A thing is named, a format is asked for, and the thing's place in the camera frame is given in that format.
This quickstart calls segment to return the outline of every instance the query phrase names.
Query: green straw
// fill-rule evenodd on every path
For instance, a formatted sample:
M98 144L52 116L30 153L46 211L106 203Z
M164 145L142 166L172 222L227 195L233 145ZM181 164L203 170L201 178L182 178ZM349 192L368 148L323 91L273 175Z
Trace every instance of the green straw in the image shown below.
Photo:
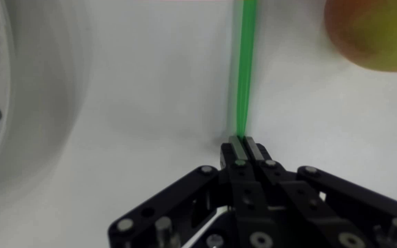
M243 0L239 89L237 89L237 136L245 137L250 113L250 93L254 61L255 23L258 0Z

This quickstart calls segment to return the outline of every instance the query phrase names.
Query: apple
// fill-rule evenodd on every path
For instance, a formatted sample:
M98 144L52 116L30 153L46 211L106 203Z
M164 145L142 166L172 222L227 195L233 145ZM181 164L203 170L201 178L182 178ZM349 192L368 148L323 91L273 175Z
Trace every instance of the apple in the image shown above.
M327 0L324 24L352 63L397 72L397 0Z

